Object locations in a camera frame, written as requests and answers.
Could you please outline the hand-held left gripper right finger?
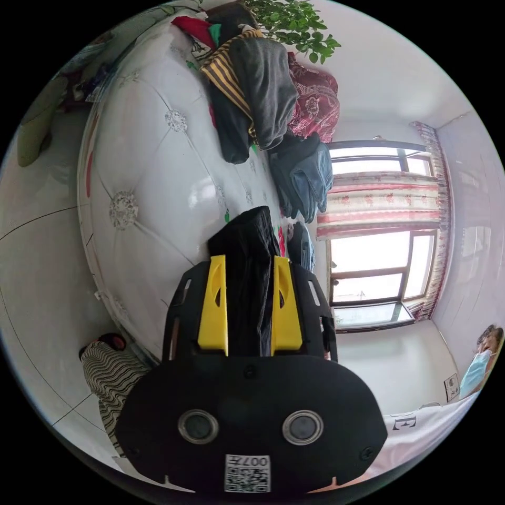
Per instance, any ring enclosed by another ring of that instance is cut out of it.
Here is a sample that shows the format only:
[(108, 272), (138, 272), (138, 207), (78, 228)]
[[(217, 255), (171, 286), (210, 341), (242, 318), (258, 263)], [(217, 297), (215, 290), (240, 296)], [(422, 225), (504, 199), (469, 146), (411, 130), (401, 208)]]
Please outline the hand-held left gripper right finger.
[(288, 258), (274, 257), (273, 289), (271, 353), (298, 352), (303, 340)]

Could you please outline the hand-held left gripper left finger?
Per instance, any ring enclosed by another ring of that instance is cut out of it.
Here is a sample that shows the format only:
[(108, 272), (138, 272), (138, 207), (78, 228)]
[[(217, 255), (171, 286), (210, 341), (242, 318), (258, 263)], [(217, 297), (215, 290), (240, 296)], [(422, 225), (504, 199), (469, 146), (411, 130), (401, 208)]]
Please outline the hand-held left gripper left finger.
[(226, 257), (210, 259), (197, 343), (202, 351), (229, 354)]

